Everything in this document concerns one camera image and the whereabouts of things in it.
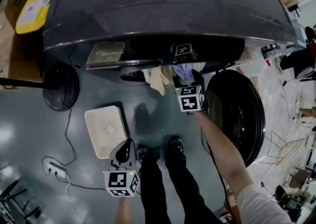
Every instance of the white sleeve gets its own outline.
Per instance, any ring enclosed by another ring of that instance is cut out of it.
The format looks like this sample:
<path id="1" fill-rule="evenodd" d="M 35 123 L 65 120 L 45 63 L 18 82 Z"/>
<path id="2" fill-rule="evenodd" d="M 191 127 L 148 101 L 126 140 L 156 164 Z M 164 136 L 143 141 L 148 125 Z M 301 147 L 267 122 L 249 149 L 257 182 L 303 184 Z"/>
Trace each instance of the white sleeve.
<path id="1" fill-rule="evenodd" d="M 289 215 L 255 185 L 244 188 L 237 197 L 242 224 L 291 224 Z"/>

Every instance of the brown box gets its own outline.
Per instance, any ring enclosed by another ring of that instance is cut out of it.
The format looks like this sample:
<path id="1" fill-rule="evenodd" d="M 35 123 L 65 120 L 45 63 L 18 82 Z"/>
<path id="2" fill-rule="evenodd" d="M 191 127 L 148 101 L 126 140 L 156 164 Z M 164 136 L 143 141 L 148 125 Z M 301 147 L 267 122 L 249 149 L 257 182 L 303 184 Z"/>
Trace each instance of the brown box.
<path id="1" fill-rule="evenodd" d="M 0 77 L 43 82 L 38 61 L 43 57 L 39 32 L 18 35 L 15 24 L 26 0 L 0 3 Z"/>

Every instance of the white cable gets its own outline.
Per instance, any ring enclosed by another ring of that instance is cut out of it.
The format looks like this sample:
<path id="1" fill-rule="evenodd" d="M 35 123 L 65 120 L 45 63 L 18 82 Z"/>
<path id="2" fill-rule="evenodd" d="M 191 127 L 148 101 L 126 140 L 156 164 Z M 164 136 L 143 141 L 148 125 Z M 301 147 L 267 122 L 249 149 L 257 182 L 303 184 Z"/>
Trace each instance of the white cable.
<path id="1" fill-rule="evenodd" d="M 65 187 L 65 195 L 68 197 L 67 195 L 67 189 L 68 189 L 68 186 L 70 186 L 70 177 L 66 174 L 66 178 L 68 179 L 68 184 L 66 185 Z M 71 204 L 71 194 L 70 194 L 70 191 L 68 189 L 68 192 L 69 192 L 69 204 L 70 204 L 70 207 L 71 209 L 73 210 L 73 212 L 84 222 L 84 224 L 87 224 L 87 222 L 85 222 L 85 220 L 83 218 L 81 218 L 81 216 L 75 211 L 75 209 L 73 208 L 72 204 Z"/>

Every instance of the gray appliance top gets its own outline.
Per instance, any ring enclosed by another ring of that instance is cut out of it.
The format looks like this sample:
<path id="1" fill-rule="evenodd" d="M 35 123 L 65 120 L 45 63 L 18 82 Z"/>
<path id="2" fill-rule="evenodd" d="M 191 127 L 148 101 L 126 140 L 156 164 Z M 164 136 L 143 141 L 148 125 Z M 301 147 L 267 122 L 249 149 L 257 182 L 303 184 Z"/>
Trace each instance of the gray appliance top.
<path id="1" fill-rule="evenodd" d="M 279 0 L 52 0 L 44 42 L 158 33 L 297 42 Z"/>

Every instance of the white laundry basket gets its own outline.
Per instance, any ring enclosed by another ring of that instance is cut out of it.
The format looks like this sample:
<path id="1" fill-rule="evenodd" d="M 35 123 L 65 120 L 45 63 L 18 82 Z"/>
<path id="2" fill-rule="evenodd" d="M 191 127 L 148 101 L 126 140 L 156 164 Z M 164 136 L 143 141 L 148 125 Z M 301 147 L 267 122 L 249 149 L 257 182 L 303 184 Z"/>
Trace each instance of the white laundry basket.
<path id="1" fill-rule="evenodd" d="M 111 151 L 127 139 L 120 109 L 116 106 L 84 113 L 89 135 L 98 158 L 109 158 Z"/>

